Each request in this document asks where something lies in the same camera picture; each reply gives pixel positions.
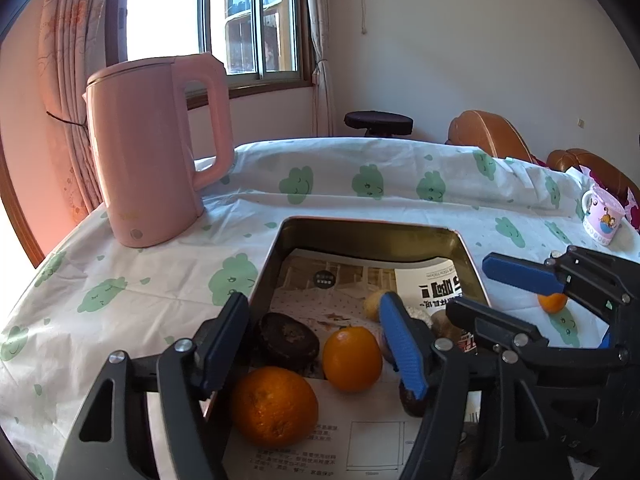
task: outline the ceramic mug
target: ceramic mug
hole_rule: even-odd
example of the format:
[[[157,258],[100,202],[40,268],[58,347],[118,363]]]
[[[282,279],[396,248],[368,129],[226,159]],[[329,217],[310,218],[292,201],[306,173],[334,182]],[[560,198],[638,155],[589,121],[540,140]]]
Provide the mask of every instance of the ceramic mug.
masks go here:
[[[611,193],[593,186],[582,196],[582,210],[587,234],[597,243],[609,245],[625,217],[625,208]]]

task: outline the curtain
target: curtain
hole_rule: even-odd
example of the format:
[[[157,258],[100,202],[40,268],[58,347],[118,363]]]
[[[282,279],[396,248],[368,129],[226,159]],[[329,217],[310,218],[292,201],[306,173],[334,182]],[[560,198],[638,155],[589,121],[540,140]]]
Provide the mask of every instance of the curtain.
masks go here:
[[[313,74],[313,133],[316,137],[333,137],[335,131],[334,94],[327,61],[329,50],[329,0],[308,0],[311,40],[316,54]]]
[[[104,45],[98,23],[105,0],[44,0],[38,42],[47,142],[69,213],[79,223],[102,202],[82,94],[87,66]]]

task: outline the orange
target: orange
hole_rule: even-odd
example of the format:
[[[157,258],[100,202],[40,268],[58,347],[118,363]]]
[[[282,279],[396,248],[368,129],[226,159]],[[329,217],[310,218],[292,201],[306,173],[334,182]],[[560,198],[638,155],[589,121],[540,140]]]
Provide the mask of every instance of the orange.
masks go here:
[[[327,380],[344,392],[372,387],[382,371],[382,353],[375,336],[361,326],[334,332],[322,350],[322,370]]]
[[[231,393],[231,420],[255,446],[291,446],[316,428],[318,399],[298,374],[265,366],[236,384]]]
[[[569,298],[567,298],[564,294],[560,294],[559,292],[556,292],[551,296],[541,296],[540,294],[538,295],[538,303],[542,307],[542,310],[544,310],[547,314],[557,314],[558,312],[560,312],[562,309],[564,309],[566,300],[568,299]]]

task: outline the window frame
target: window frame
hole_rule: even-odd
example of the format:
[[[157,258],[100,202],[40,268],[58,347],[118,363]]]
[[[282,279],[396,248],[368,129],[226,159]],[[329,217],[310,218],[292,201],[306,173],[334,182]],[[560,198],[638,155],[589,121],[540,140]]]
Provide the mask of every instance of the window frame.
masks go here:
[[[198,0],[198,43],[201,52],[211,52],[210,39],[210,0]],[[311,43],[309,13],[307,0],[293,0],[295,22],[295,59],[298,70],[295,72],[265,72],[265,51],[262,44],[261,31],[264,27],[262,0],[252,0],[255,9],[253,30],[256,52],[256,73],[230,74],[227,76],[229,97],[243,97],[264,92],[303,88],[312,86],[311,75],[314,65],[314,54]],[[127,59],[127,0],[106,0],[105,4],[105,58],[106,65],[111,66]],[[188,92],[187,108],[189,110],[209,104],[205,90]]]

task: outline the white tablecloth with green clouds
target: white tablecloth with green clouds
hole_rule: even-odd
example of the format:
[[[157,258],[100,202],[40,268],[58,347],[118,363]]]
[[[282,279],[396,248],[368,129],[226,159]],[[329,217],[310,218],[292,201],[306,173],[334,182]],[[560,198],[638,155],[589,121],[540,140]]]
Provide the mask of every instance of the white tablecloth with green clouds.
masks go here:
[[[177,238],[124,247],[100,206],[47,257],[0,336],[0,424],[51,480],[107,355],[162,352],[216,316],[229,290],[250,294],[290,216],[445,226],[460,232],[478,268],[491,251],[541,262],[569,243],[638,261],[640,237],[626,221],[608,248],[587,236],[580,198],[590,184],[577,171],[410,140],[241,146],[229,175],[204,190],[204,215]],[[548,316],[535,295],[483,282],[494,308],[537,324],[554,346],[595,347],[606,330],[571,301]],[[157,408],[152,400],[153,417]],[[158,460],[170,476],[166,454]]]

